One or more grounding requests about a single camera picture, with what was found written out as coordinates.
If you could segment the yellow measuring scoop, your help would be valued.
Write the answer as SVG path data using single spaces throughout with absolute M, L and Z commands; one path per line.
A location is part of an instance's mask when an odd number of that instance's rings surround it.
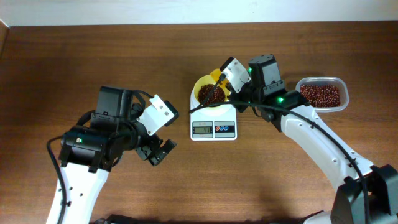
M 212 79 L 216 82 L 217 86 L 227 90 L 227 84 L 229 83 L 228 79 L 225 77 L 225 75 L 221 72 L 219 68 L 213 70 L 210 73 Z

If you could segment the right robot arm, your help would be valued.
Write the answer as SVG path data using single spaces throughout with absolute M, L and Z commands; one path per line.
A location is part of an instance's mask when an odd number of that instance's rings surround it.
M 319 117 L 298 91 L 287 91 L 273 55 L 260 55 L 244 67 L 229 58 L 226 74 L 230 100 L 236 109 L 252 107 L 296 142 L 316 163 L 336 195 L 331 211 L 320 211 L 303 223 L 397 223 L 397 171 L 358 154 Z

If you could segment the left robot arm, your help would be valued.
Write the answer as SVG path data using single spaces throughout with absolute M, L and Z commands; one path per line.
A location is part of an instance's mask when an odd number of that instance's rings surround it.
M 47 223 L 89 223 L 109 173 L 126 151 L 135 151 L 143 161 L 157 166 L 177 145 L 156 134 L 179 117 L 177 109 L 158 95 L 150 95 L 147 106 L 146 94 L 103 86 L 96 109 L 58 136 L 58 157 L 47 142 L 58 178 Z

